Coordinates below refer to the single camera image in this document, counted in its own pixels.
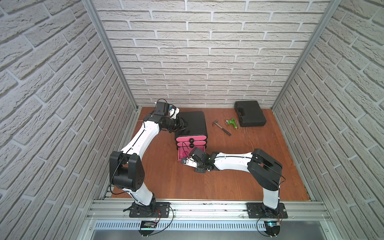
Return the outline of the pink drawer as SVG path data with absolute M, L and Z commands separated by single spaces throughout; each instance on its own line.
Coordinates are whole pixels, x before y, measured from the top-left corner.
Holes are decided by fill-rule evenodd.
M 194 148 L 196 146 L 206 146 L 207 142 L 206 141 L 195 141 L 193 143 L 191 142 L 176 142 L 178 147 L 189 147 L 189 148 Z
M 189 154 L 194 148 L 200 149 L 203 152 L 206 151 L 205 146 L 195 146 L 193 148 L 190 147 L 179 147 L 178 148 L 178 161 L 181 162 L 182 158 L 185 158 L 187 154 Z
M 196 141 L 206 141 L 206 139 L 207 139 L 207 136 L 205 136 L 205 135 L 201 135 L 201 136 L 181 136 L 181 137 L 177 137 L 176 141 L 178 143 L 180 143 L 180 142 L 190 142 L 190 140 L 193 140 L 193 142 L 196 142 Z

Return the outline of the green toy drill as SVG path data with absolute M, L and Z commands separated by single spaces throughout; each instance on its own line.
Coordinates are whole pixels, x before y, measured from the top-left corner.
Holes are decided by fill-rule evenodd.
M 233 126 L 233 128 L 234 128 L 235 130 L 238 129 L 236 120 L 235 120 L 234 118 L 232 118 L 232 119 L 230 119 L 230 120 L 226 120 L 226 125 L 228 125 L 228 126 Z

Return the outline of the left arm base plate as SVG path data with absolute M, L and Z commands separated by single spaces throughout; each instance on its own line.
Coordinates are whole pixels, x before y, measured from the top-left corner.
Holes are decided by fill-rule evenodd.
M 130 218 L 168 218 L 170 202 L 153 202 L 149 206 L 133 203 L 127 211 Z

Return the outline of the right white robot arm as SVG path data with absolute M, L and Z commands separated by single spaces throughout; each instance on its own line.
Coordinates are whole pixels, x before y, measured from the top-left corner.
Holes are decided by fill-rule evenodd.
M 278 208 L 283 165 L 261 149 L 246 154 L 213 152 L 209 155 L 194 148 L 181 163 L 203 173 L 223 170 L 250 173 L 263 188 L 264 208 L 273 211 Z

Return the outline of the black tool case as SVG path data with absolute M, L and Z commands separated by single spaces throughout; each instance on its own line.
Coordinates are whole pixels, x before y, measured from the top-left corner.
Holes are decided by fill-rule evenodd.
M 243 128 L 262 127 L 267 123 L 258 101 L 236 101 L 234 108 Z

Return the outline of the left controller board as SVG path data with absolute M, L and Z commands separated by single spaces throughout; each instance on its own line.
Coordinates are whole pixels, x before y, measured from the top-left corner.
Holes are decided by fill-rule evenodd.
M 157 228 L 157 222 L 155 221 L 141 221 L 139 233 L 142 237 L 150 236 Z

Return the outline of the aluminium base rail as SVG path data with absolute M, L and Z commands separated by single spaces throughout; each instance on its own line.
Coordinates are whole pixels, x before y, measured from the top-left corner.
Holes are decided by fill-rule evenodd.
M 197 221 L 255 221 L 250 219 L 246 203 L 260 201 L 198 201 L 198 200 L 158 200 L 170 202 L 168 218 L 161 220 Z M 127 209 L 131 199 L 95 200 L 86 213 L 86 220 L 139 220 L 130 218 Z M 331 221 L 328 210 L 322 202 L 282 202 L 287 210 L 287 219 L 261 219 L 263 221 Z

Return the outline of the aluminium frame post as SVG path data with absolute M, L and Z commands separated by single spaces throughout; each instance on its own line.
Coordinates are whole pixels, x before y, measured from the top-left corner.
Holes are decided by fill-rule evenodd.
M 127 80 L 125 78 L 125 75 L 122 71 L 122 68 L 120 66 L 120 63 L 118 61 L 118 58 L 114 52 L 114 49 L 112 47 L 112 44 L 110 42 L 110 39 L 108 38 L 108 35 L 107 35 L 107 32 L 103 26 L 103 22 L 98 14 L 98 11 L 93 3 L 93 1 L 91 0 L 84 0 L 83 1 L 84 5 L 85 5 L 85 8 L 90 16 L 90 19 L 99 35 L 99 38 L 101 40 L 101 43 L 103 44 L 104 48 L 105 48 L 105 51 L 112 63 L 112 67 L 114 68 L 117 76 L 118 76 L 118 80 L 120 81 L 120 83 L 122 84 L 122 87 L 129 99 L 129 102 L 132 106 L 132 108 L 134 109 L 134 111 L 138 111 L 138 105 L 134 99 L 134 96 L 129 88 L 129 85 L 127 83 Z
M 283 85 L 281 91 L 279 92 L 276 100 L 274 101 L 271 110 L 275 111 L 282 100 L 283 96 L 285 95 L 286 91 L 288 90 L 289 86 L 291 85 L 292 81 L 294 80 L 294 77 L 301 69 L 302 65 L 312 52 L 313 48 L 315 47 L 316 43 L 318 42 L 321 34 L 329 24 L 330 20 L 332 19 L 332 16 L 335 14 L 336 10 L 338 9 L 339 5 L 341 4 L 342 0 L 332 0 L 328 4 L 322 18 L 320 19 L 319 23 L 317 24 L 313 34 L 309 38 L 306 46 L 304 47 L 301 55 L 299 56 L 296 64 L 294 65 L 292 71 L 290 72 L 287 80 L 285 81 L 285 84 Z

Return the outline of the black drawer cabinet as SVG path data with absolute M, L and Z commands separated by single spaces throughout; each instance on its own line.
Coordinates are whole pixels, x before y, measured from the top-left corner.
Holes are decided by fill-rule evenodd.
M 177 142 L 189 142 L 190 139 L 194 139 L 194 141 L 207 140 L 208 132 L 204 112 L 182 112 L 178 114 L 178 117 L 183 118 L 187 123 L 187 127 L 175 133 L 175 140 Z

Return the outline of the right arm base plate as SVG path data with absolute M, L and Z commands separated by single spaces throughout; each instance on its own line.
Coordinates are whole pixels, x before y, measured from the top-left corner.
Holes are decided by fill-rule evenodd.
M 266 207 L 263 203 L 246 203 L 250 219 L 287 219 L 288 213 L 283 203 L 279 203 L 274 210 Z

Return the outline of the aluminium frame post right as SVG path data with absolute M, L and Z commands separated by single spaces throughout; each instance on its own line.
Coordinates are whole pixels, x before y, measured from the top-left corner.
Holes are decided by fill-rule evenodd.
M 335 14 L 336 10 L 338 9 L 339 5 L 341 4 L 342 0 L 332 0 L 328 4 L 322 18 L 320 19 L 319 23 L 317 24 L 313 34 L 309 38 L 306 46 L 304 47 L 301 55 L 299 56 L 296 64 L 294 65 L 292 71 L 290 72 L 287 80 L 285 81 L 285 84 L 283 85 L 281 91 L 279 92 L 276 100 L 274 101 L 271 110 L 275 111 L 282 100 L 283 96 L 285 95 L 286 91 L 288 90 L 289 86 L 291 85 L 292 81 L 294 80 L 294 77 L 301 69 L 302 65 L 312 52 L 313 48 L 315 47 L 316 43 L 318 42 L 321 34 L 329 24 L 330 20 L 332 19 L 332 16 Z

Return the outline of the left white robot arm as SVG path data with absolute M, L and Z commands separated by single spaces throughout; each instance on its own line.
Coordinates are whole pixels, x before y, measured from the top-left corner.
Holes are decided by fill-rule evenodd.
M 187 126 L 187 121 L 177 114 L 172 117 L 155 114 L 145 117 L 142 127 L 129 144 L 110 155 L 110 184 L 129 193 L 137 205 L 151 206 L 155 197 L 144 183 L 145 171 L 141 157 L 161 130 L 173 133 Z

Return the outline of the aluminium frame post left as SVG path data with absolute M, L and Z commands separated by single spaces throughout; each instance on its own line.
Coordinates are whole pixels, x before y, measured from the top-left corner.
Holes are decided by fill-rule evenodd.
M 85 5 L 85 8 L 90 16 L 90 19 L 99 35 L 99 38 L 101 40 L 101 43 L 103 44 L 104 48 L 105 48 L 105 51 L 112 63 L 112 67 L 114 68 L 117 76 L 118 76 L 118 80 L 120 81 L 120 83 L 122 84 L 122 87 L 129 99 L 129 102 L 132 106 L 132 108 L 134 109 L 134 111 L 138 111 L 138 105 L 134 99 L 134 96 L 129 88 L 129 85 L 127 83 L 127 80 L 125 78 L 125 75 L 122 71 L 122 68 L 120 66 L 120 63 L 118 61 L 118 58 L 114 52 L 114 49 L 112 47 L 112 44 L 110 42 L 110 39 L 108 38 L 108 35 L 107 35 L 107 32 L 103 26 L 103 22 L 98 14 L 98 11 L 93 3 L 93 1 L 91 0 L 84 0 L 83 1 L 84 5 Z

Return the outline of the right controller board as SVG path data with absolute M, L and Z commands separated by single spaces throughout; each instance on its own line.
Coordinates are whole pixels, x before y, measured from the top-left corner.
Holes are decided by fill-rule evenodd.
M 270 237 L 277 237 L 281 230 L 279 222 L 264 222 L 265 234 Z

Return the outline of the controller board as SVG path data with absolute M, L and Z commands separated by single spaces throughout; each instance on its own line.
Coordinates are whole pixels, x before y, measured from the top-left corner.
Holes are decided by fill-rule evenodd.
M 279 222 L 264 222 L 265 234 L 270 237 L 277 237 L 281 230 Z
M 142 237 L 150 236 L 157 228 L 157 222 L 155 221 L 141 221 L 139 233 Z

